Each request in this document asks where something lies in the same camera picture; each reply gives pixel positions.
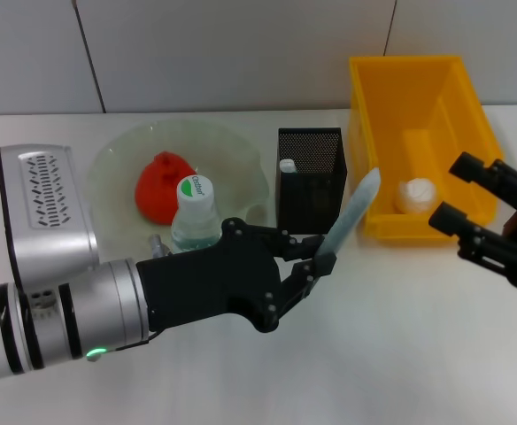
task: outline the white wall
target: white wall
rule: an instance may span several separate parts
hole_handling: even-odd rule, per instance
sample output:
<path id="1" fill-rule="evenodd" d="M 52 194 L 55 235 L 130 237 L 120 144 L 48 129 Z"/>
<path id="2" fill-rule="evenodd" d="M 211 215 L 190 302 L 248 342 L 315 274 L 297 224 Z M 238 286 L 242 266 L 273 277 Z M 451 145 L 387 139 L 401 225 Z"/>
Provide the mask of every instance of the white wall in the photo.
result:
<path id="1" fill-rule="evenodd" d="M 0 0 L 0 114 L 101 112 L 70 0 Z"/>
<path id="2" fill-rule="evenodd" d="M 79 2 L 108 112 L 347 106 L 394 0 Z"/>
<path id="3" fill-rule="evenodd" d="M 455 54 L 484 103 L 517 103 L 517 0 L 398 0 L 387 55 Z"/>

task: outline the red object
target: red object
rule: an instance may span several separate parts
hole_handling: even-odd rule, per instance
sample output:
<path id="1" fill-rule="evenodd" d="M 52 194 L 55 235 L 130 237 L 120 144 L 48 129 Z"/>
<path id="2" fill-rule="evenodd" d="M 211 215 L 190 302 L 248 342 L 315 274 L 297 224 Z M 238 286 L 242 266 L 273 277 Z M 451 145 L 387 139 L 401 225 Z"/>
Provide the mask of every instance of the red object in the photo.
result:
<path id="1" fill-rule="evenodd" d="M 178 211 L 178 183 L 195 173 L 182 157 L 170 152 L 159 153 L 144 168 L 136 184 L 135 202 L 141 214 L 158 224 L 172 224 Z"/>

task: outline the green indicator light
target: green indicator light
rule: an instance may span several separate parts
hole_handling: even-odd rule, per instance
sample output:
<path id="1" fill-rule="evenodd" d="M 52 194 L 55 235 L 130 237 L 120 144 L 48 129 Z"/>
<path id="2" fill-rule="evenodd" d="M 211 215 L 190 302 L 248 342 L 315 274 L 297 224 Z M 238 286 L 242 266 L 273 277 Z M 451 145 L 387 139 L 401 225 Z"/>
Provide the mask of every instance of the green indicator light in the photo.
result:
<path id="1" fill-rule="evenodd" d="M 104 352 L 107 352 L 107 349 L 106 348 L 96 348 L 94 350 L 91 350 L 90 352 L 88 352 L 85 357 L 89 357 L 89 356 L 95 356 L 96 354 L 103 354 Z"/>

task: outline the black mesh pencil holder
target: black mesh pencil holder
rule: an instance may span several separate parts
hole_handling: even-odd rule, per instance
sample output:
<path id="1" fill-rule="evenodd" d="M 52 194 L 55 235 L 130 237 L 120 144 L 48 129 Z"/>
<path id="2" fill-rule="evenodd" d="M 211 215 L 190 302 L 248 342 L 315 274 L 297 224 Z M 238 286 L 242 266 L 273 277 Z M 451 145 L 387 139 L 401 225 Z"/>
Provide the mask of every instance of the black mesh pencil holder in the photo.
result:
<path id="1" fill-rule="evenodd" d="M 292 159 L 297 172 L 281 172 L 281 159 Z M 327 233 L 339 216 L 347 177 L 341 128 L 280 128 L 276 164 L 278 229 Z"/>

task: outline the yellow plastic bin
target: yellow plastic bin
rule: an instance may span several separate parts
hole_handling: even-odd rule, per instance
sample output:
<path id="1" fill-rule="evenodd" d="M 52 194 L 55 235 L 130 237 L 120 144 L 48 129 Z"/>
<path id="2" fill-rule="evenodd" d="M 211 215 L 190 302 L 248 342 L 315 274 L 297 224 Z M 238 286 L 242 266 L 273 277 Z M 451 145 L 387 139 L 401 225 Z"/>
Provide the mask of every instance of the yellow plastic bin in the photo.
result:
<path id="1" fill-rule="evenodd" d="M 486 165 L 503 158 L 461 58 L 351 58 L 350 65 L 353 183 L 376 166 L 382 177 L 365 234 L 397 242 L 448 239 L 428 225 L 433 210 L 410 214 L 396 208 L 398 184 L 415 178 L 431 180 L 440 200 L 477 224 L 492 221 L 496 198 L 449 174 L 462 151 Z"/>

